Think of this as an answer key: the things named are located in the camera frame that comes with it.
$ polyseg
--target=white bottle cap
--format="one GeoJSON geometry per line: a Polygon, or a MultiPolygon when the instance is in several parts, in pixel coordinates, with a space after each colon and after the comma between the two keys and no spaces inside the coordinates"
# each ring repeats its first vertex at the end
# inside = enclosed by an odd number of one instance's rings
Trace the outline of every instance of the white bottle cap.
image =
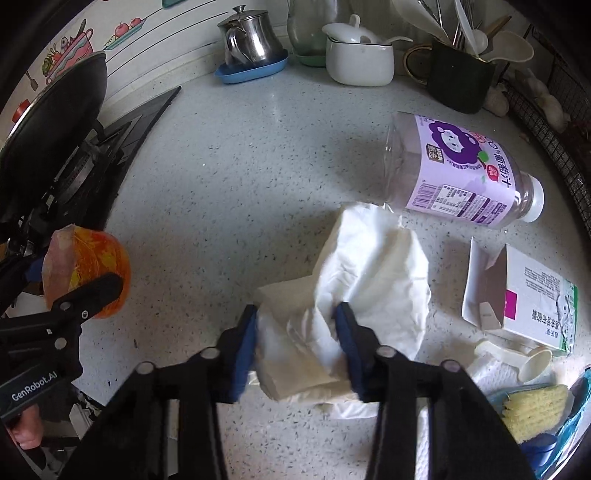
{"type": "Polygon", "coordinates": [[[544,208],[544,189],[537,178],[532,177],[529,173],[525,173],[525,175],[530,178],[531,184],[533,185],[533,191],[531,192],[530,209],[520,218],[520,220],[529,223],[536,220],[542,213],[542,208],[544,208]]]}

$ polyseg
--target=purple bottle label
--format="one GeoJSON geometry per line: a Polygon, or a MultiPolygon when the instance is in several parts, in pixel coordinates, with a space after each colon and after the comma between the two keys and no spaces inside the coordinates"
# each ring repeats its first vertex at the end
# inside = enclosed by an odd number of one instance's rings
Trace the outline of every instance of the purple bottle label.
{"type": "Polygon", "coordinates": [[[407,208],[496,226],[515,200],[515,179],[503,149],[465,128],[415,115],[421,168],[407,208]]]}

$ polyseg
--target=barcode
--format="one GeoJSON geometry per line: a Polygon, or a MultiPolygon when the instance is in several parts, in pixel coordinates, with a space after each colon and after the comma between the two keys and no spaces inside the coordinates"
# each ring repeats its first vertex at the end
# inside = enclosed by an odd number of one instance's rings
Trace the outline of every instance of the barcode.
{"type": "Polygon", "coordinates": [[[433,197],[437,194],[437,187],[435,185],[429,185],[423,183],[417,192],[417,196],[413,200],[413,206],[419,208],[429,208],[429,203],[433,197]]]}

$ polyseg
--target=pitcher lid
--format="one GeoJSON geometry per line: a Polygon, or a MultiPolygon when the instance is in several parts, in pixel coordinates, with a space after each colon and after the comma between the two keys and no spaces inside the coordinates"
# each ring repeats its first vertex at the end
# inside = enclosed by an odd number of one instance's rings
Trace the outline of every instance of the pitcher lid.
{"type": "Polygon", "coordinates": [[[255,18],[260,17],[261,15],[267,14],[267,10],[244,10],[246,5],[238,5],[237,7],[232,8],[236,13],[229,16],[227,19],[221,21],[217,24],[218,27],[222,27],[227,25],[230,22],[234,22],[237,20],[247,20],[248,18],[255,18]]]}

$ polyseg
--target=white countertop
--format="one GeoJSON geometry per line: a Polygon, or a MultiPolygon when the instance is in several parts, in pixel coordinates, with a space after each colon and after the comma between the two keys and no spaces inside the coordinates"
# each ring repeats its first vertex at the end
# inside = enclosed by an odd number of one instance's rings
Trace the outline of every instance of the white countertop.
{"type": "MultiPolygon", "coordinates": [[[[83,326],[82,390],[107,402],[132,368],[186,360],[233,326],[256,287],[312,266],[342,202],[382,203],[382,150],[395,110],[457,123],[501,142],[544,186],[538,221],[492,231],[409,212],[430,262],[433,292],[418,360],[472,359],[484,334],[460,317],[470,237],[508,242],[580,288],[575,354],[555,361],[570,384],[591,363],[589,240],[537,150],[508,118],[462,115],[410,80],[338,85],[324,69],[291,63],[272,77],[183,85],[136,156],[107,230],[125,245],[132,286],[124,309],[83,326]]],[[[220,406],[231,478],[363,478],[374,420],[335,421],[312,407],[277,404],[258,387],[220,406]]]]}

